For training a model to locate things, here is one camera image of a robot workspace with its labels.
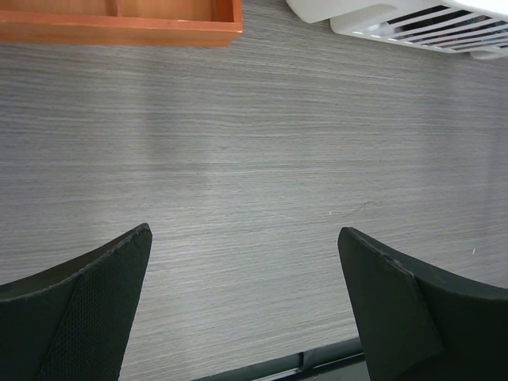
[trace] white container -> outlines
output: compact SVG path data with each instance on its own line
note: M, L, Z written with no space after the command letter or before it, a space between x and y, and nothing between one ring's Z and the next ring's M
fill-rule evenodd
M508 56L508 0L287 0L338 34L480 60Z

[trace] white plastic basket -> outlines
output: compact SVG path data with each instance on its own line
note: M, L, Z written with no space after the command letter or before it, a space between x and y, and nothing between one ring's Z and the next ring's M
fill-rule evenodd
M335 33L480 60L508 56L508 0L287 0Z

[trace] wood grain surface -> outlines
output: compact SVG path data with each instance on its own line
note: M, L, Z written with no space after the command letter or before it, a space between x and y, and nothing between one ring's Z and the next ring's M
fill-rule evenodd
M345 225L508 287L507 70L283 0L227 49L0 45L0 283L149 222L122 381L355 337Z

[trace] orange wooden box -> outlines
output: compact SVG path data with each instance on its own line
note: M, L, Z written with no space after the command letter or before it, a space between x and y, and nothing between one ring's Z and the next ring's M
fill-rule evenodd
M0 41L226 46L241 0L0 0Z

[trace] slotted vent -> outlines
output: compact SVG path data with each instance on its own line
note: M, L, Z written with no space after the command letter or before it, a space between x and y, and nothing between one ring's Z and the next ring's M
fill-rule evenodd
M419 10L353 34L445 52L508 46L508 22L447 6Z

